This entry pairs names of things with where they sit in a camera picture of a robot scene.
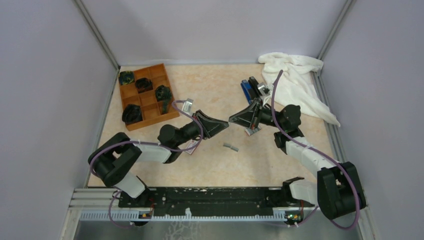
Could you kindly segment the black stapler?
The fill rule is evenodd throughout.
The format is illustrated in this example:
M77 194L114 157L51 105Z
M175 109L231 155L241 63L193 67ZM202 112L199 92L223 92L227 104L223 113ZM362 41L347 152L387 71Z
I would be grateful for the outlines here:
M251 77L249 77L247 82L250 85L249 94L250 94L251 99L261 97L262 94L261 94L261 92L258 88L259 82L256 80L256 78L251 76Z

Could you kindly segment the blue stapler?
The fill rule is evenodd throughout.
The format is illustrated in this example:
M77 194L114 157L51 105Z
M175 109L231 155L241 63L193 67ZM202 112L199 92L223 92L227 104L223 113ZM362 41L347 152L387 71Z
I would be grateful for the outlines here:
M249 84L247 80L242 80L240 83L241 89L246 97L246 100L249 104L252 103L252 100L256 97L256 93L253 90L252 86Z

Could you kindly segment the orange wooden divided tray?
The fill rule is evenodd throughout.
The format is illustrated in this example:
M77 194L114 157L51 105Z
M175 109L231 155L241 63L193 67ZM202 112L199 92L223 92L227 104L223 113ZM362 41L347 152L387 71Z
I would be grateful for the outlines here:
M126 109L129 105L135 105L141 110L140 121L125 125L128 131L134 131L180 116L180 113L172 107L173 96L169 101L158 100L156 97L156 89L160 86L172 90L163 63L134 70L132 74L135 81L146 78L152 83L152 86L137 87L135 82L119 85L122 108Z

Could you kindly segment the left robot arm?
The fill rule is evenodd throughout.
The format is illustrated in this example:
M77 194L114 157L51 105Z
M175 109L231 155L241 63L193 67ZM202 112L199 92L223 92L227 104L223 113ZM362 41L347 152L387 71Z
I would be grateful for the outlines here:
M128 195L136 206L146 206L150 200L149 188L130 172L135 163L173 163L183 152L180 145L192 140L200 142L210 139L229 127L228 122L211 118L201 110L197 110L191 119L183 127L163 125L157 143L131 140L123 132L115 134L89 156L91 173L101 179L106 187L116 188Z

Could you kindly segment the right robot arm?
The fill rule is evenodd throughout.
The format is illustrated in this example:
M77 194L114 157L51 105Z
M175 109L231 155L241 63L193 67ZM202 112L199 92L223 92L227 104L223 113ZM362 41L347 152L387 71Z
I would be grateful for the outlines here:
M345 216L366 207L367 202L357 169L351 162L330 160L316 152L301 132L301 107L287 105L275 111L271 105L263 105L254 99L251 104L229 117L229 122L254 129L259 124L280 127L274 133L274 142L286 155L298 160L316 178L310 182L302 177L289 180L281 199L287 206L295 206L300 200L319 206L329 220Z

